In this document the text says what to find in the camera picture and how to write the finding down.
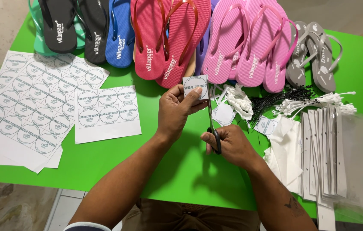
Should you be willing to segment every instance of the gray flip-flop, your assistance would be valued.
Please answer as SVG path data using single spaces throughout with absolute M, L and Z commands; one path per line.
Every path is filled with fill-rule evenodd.
M 332 63 L 332 38 L 340 45 L 340 54 Z M 337 66 L 343 55 L 343 47 L 334 36 L 326 34 L 323 28 L 316 22 L 311 22 L 306 27 L 306 32 L 299 41 L 306 39 L 306 45 L 310 54 L 317 53 L 311 62 L 312 76 L 316 86 L 323 92 L 329 93 L 336 90 L 336 82 L 332 71 Z
M 300 40 L 300 37 L 306 32 L 307 24 L 301 21 L 294 22 L 296 24 L 297 30 L 299 31 L 299 42 L 297 43 L 296 49 L 294 49 L 293 54 L 286 69 L 286 79 L 293 87 L 300 87 L 306 85 L 306 76 L 304 75 L 304 66 L 310 61 L 314 55 L 310 55 L 307 60 L 304 58 L 307 55 L 306 40 Z M 291 44 L 293 44 L 296 38 L 296 28 L 291 27 Z

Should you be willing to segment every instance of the black scissor handle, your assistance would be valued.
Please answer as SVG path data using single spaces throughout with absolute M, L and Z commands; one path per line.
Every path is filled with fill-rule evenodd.
M 211 132 L 211 128 L 208 128 L 207 129 L 207 132 L 209 133 L 212 133 Z M 221 154 L 221 142 L 220 142 L 220 136 L 219 136 L 219 133 L 214 130 L 213 133 L 212 133 L 216 139 L 216 143 L 217 143 L 217 150 L 215 150 L 215 148 L 211 147 L 213 149 L 213 151 L 217 154 L 217 155 L 220 155 Z

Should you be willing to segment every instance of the person's left hand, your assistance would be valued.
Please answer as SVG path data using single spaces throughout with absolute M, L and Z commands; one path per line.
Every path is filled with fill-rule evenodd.
M 171 142 L 179 139 L 187 116 L 207 107 L 207 99 L 198 100 L 202 91 L 197 87 L 184 98 L 183 85 L 178 84 L 164 93 L 159 100 L 156 135 Z

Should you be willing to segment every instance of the brown pants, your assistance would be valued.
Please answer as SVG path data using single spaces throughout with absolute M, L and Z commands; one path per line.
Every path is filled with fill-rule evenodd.
M 257 211 L 203 206 L 196 216 L 183 213 L 181 203 L 141 198 L 123 218 L 122 231 L 256 231 Z

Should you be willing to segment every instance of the forearm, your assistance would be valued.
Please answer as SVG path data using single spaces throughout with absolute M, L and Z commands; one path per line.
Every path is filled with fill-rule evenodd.
M 113 228 L 133 207 L 172 142 L 153 136 L 90 190 L 70 221 Z
M 303 207 L 259 155 L 255 155 L 247 173 L 260 220 L 268 231 L 317 230 Z

